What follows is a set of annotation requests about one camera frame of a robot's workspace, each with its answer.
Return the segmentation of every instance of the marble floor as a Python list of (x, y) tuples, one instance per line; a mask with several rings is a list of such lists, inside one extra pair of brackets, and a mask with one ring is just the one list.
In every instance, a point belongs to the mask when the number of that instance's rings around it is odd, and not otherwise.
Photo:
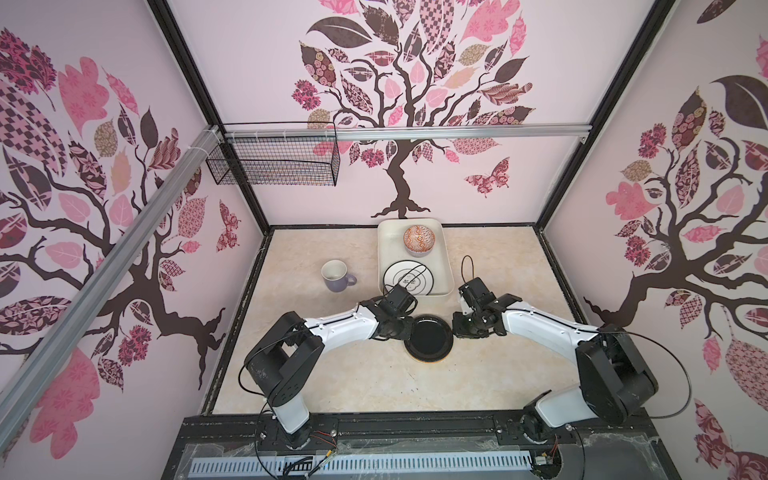
[[(563, 293), (530, 227), (445, 228), (455, 285), (462, 284), (462, 257), (472, 255), (475, 274), (497, 296), (513, 293), (532, 305), (572, 319)], [(237, 373), (245, 355), (285, 312), (328, 316), (380, 294), (375, 228), (277, 230), (267, 252), (214, 413), (258, 413), (259, 396), (244, 392)], [(341, 259), (358, 283), (329, 292), (320, 267)], [(414, 316), (431, 313), (451, 322), (458, 293)], [(441, 362), (414, 360), (402, 342), (362, 341), (323, 355), (303, 395), (311, 412), (519, 409), (548, 389), (578, 381), (576, 367), (519, 336), (454, 339)], [(258, 390), (250, 376), (243, 384)]]

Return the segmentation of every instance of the pink wall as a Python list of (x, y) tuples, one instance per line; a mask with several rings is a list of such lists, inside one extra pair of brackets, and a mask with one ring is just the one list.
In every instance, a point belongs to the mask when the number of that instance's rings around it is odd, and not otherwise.
[[(204, 120), (143, 1), (24, 2), (3, 14), (5, 385)], [(181, 419), (199, 412), (259, 242), (240, 192), (203, 166), (3, 453), (0, 475), (158, 477)]]
[[(768, 4), (731, 3), (681, 3), (547, 231), (592, 322), (690, 373), (655, 421), (683, 478), (768, 472)], [(682, 372), (637, 344), (675, 412)]]
[[(517, 110), (508, 117), (526, 124), (588, 123), (651, 3), (414, 0), (397, 2), (397, 12), (395, 2), (346, 0), (193, 1), (173, 7), (225, 121), (312, 116), (341, 124), (349, 117), (349, 127), (386, 127), (421, 125), (422, 108), (426, 126), (460, 115), (461, 124), (474, 124), (483, 114), (509, 108)], [(331, 24), (356, 25), (362, 34), (336, 38), (323, 23), (313, 28), (327, 18)], [(426, 46), (424, 62), (405, 55), (395, 60), (398, 45), (414, 45), (411, 35)], [(488, 83), (479, 86), (485, 60), (496, 48), (502, 56), (482, 76)], [(515, 62), (518, 73), (503, 75)], [(444, 75), (429, 77), (435, 67)], [(482, 93), (495, 86), (501, 90)], [(427, 88), (429, 94), (419, 98)], [(394, 121), (400, 108), (405, 114)], [(368, 163), (350, 156), (357, 146), (346, 144), (336, 187), (254, 190), (275, 224), (377, 223), (382, 216), (372, 217), (379, 213), (443, 222), (535, 221), (575, 139), (495, 140), (492, 147), (476, 149), (448, 140), (426, 146), (404, 141), (398, 143), (400, 155), (391, 158), (385, 156), (386, 141), (359, 145), (361, 155), (371, 150)], [(431, 160), (414, 159), (417, 148), (427, 148)], [(377, 151), (381, 161), (374, 160)], [(499, 165), (499, 175), (492, 176)]]

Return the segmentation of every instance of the white tray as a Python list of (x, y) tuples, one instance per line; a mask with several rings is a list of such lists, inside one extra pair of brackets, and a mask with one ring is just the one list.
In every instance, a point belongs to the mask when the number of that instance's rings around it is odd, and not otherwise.
[[(435, 246), (424, 257), (414, 257), (402, 241), (406, 230), (414, 225), (424, 225), (435, 233)], [(379, 223), (379, 291), (384, 293), (383, 275), (393, 263), (400, 260), (415, 260), (423, 263), (432, 272), (434, 285), (429, 295), (417, 295), (417, 299), (444, 297), (454, 293), (453, 272), (448, 260), (445, 235), (442, 225), (432, 218), (414, 218), (405, 220), (384, 220)]]

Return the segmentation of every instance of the orange patterned bowl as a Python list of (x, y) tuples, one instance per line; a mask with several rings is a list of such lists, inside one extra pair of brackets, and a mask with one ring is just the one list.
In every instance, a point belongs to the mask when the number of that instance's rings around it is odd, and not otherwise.
[(414, 225), (402, 236), (408, 253), (414, 257), (423, 257), (435, 246), (435, 233), (423, 225)]

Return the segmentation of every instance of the black wire basket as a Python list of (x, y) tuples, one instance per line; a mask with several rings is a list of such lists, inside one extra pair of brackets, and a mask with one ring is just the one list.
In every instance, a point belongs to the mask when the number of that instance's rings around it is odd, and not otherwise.
[(244, 177), (251, 185), (330, 185), (339, 177), (339, 142), (332, 122), (258, 122), (236, 125), (304, 124), (307, 131), (259, 130), (227, 136), (208, 155), (219, 185)]

